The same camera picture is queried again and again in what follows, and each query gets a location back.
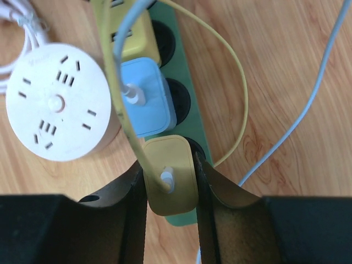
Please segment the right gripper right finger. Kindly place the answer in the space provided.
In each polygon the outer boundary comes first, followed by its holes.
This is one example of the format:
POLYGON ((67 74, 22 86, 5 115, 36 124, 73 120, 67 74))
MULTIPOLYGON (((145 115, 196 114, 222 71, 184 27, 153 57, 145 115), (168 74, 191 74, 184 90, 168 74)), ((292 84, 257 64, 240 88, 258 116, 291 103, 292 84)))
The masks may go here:
POLYGON ((351 263, 351 198, 259 197, 194 162, 202 263, 351 263))

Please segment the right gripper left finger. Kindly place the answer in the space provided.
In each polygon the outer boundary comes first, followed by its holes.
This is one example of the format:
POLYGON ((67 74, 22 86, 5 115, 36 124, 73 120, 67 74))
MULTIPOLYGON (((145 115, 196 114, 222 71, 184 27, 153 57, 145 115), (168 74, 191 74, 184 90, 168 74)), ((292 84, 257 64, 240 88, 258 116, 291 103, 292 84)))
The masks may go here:
POLYGON ((143 263, 147 197, 134 163, 95 193, 1 196, 1 263, 143 263))

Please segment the orange charger plug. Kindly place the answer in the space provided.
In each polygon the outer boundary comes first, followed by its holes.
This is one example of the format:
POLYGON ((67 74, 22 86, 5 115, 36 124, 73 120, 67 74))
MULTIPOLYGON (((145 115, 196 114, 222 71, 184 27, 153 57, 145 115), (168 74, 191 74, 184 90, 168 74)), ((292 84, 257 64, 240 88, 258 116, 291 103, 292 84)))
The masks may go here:
POLYGON ((193 154, 187 139, 169 135, 147 140, 142 146, 153 168, 144 173, 151 210, 171 216, 193 210, 199 200, 193 154))

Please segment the green power strip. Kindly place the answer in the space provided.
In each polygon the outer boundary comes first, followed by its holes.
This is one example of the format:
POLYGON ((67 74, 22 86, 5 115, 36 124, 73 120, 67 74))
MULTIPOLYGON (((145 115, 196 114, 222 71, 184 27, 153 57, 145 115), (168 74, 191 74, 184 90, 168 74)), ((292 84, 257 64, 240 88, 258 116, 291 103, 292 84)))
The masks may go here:
POLYGON ((183 227, 197 222, 193 156, 198 154, 208 162, 212 157, 175 11, 162 2, 153 4, 148 11, 161 55, 161 72, 177 116, 175 128, 145 139, 143 148, 157 175, 171 168, 175 182, 174 191, 166 194, 147 179, 148 202, 155 214, 173 226, 183 227))

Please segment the pink round power strip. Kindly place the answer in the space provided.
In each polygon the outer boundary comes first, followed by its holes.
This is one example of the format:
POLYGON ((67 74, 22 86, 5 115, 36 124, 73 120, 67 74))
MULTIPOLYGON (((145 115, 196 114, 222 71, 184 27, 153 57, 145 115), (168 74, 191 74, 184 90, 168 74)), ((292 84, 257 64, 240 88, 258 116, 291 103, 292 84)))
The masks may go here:
POLYGON ((120 124, 106 77, 83 50, 50 42, 29 1, 1 1, 1 18, 25 31, 18 58, 1 67, 8 120, 20 142, 44 159, 66 162, 105 148, 120 124))

